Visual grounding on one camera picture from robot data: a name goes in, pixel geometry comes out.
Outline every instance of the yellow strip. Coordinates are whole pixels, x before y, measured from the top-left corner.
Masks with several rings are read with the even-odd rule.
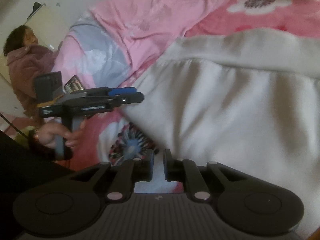
[[[48,102],[44,102],[44,103],[40,103],[40,104],[37,104],[37,107],[40,108],[40,107],[44,107],[44,106],[51,106],[53,105],[59,98],[63,97],[64,95],[60,95],[58,97],[56,97],[54,100],[52,101],[48,101]]]

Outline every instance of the dark hair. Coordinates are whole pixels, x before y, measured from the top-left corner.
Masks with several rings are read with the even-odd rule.
[[[23,37],[27,28],[27,26],[21,25],[10,33],[3,48],[3,54],[5,56],[7,56],[11,51],[24,47]]]

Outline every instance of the white fabric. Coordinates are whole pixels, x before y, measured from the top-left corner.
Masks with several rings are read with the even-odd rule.
[[[253,29],[180,38],[133,84],[124,109],[160,147],[217,161],[296,193],[298,234],[320,225],[320,41]]]

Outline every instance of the silver screw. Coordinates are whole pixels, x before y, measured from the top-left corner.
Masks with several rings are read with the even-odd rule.
[[[201,200],[207,200],[210,197],[210,194],[205,191],[199,191],[195,193],[195,198],[201,199]]]
[[[107,195],[107,198],[110,200],[119,200],[122,199],[123,195],[120,192],[110,192]]]

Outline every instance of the cable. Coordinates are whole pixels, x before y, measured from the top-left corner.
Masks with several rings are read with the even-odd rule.
[[[18,133],[20,133],[24,138],[29,139],[28,136],[26,136],[24,133],[22,133],[18,128],[16,128],[6,117],[0,113],[0,116],[13,128],[15,129]]]

